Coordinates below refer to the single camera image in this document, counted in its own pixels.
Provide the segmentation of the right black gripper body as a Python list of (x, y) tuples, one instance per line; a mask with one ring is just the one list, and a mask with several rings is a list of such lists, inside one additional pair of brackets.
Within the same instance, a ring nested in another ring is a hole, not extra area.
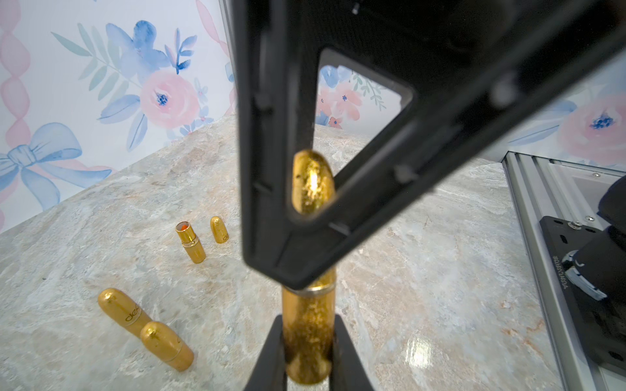
[(625, 44), (622, 1), (537, 1), (517, 19), (462, 3), (448, 28), (412, 45), (412, 161), (466, 161)]

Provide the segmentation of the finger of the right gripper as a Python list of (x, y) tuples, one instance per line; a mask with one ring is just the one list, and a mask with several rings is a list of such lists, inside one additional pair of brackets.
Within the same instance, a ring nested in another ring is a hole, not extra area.
[[(466, 161), (412, 161), (412, 45), (448, 28), (471, 1), (235, 1), (243, 254), (247, 265), (300, 290)], [(400, 97), (399, 113), (334, 174), (335, 195), (301, 215), (293, 159), (325, 157), (315, 120), (320, 72), (344, 66)]]

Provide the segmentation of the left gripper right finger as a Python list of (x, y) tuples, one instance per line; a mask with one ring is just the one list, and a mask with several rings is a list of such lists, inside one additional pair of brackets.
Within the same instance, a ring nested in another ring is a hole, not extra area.
[(374, 391), (347, 328), (339, 314), (334, 320), (330, 391)]

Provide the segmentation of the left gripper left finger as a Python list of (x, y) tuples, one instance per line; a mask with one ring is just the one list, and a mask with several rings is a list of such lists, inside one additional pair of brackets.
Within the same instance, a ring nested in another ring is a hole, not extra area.
[(275, 317), (267, 339), (244, 391), (286, 391), (288, 389), (283, 342), (283, 319)]

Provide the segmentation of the gold lipstick cap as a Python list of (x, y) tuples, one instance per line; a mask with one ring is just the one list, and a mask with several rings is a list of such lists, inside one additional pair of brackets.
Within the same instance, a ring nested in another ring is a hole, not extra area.
[(229, 240), (228, 229), (220, 216), (210, 219), (210, 229), (217, 244), (224, 244)]
[(292, 184), (292, 205), (301, 215), (315, 213), (335, 195), (329, 163), (313, 150), (303, 150), (294, 156)]

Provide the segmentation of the gold lipstick base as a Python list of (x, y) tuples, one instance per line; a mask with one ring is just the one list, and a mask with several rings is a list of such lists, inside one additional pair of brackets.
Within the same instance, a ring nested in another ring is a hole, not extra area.
[(206, 259), (205, 249), (201, 244), (200, 238), (193, 230), (191, 223), (187, 221), (180, 222), (176, 225), (175, 230), (191, 261), (195, 264), (204, 262)]

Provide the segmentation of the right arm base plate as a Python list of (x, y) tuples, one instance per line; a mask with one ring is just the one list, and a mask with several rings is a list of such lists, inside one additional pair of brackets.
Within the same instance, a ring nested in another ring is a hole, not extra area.
[(541, 231), (587, 358), (625, 374), (625, 234), (545, 216)]

